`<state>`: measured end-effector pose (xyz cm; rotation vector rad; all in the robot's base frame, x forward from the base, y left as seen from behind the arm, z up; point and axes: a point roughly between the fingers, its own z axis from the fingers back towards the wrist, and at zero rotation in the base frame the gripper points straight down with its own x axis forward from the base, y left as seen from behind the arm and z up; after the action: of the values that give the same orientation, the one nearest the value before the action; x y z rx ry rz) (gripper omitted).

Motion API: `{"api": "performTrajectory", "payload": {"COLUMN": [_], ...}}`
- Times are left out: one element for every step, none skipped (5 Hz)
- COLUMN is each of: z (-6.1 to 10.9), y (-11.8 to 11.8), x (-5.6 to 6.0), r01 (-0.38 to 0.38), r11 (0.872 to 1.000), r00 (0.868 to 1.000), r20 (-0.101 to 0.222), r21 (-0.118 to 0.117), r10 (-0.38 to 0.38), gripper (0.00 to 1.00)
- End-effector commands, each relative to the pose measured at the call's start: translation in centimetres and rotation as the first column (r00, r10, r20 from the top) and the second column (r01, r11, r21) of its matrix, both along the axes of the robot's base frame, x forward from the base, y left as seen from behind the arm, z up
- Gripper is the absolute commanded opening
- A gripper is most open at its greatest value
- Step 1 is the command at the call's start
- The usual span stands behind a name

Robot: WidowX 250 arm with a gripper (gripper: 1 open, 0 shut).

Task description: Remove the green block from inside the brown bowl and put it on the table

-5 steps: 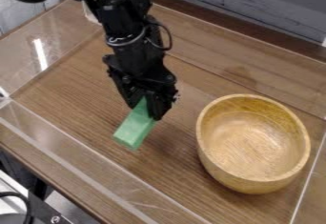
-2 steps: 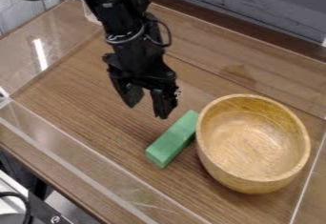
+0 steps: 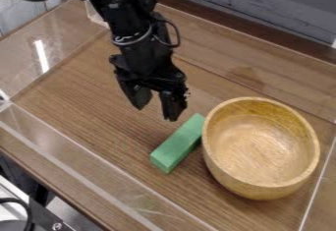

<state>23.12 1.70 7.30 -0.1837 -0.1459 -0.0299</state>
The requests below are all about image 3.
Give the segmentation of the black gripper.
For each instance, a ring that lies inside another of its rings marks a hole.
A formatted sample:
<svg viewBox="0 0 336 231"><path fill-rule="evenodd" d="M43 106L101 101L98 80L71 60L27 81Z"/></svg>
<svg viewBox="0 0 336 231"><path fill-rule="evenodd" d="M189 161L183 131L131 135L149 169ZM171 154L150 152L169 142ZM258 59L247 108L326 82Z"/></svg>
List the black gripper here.
<svg viewBox="0 0 336 231"><path fill-rule="evenodd" d="M110 56L115 67L115 77L131 106L141 110L157 91L162 116L174 122L187 107L187 90L183 72L171 61L173 48L166 32L151 32L133 36L114 35L113 45L121 51Z"/></svg>

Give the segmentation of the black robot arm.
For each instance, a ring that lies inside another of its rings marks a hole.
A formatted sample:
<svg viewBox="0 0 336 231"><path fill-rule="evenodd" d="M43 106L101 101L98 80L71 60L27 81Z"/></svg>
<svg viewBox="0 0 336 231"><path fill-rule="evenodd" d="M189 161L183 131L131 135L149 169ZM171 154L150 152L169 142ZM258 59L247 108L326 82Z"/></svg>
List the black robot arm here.
<svg viewBox="0 0 336 231"><path fill-rule="evenodd" d="M187 107L186 76L171 61L177 26L154 11L157 0L86 0L111 32L119 52L110 56L125 97L142 109L157 93L162 116L174 121Z"/></svg>

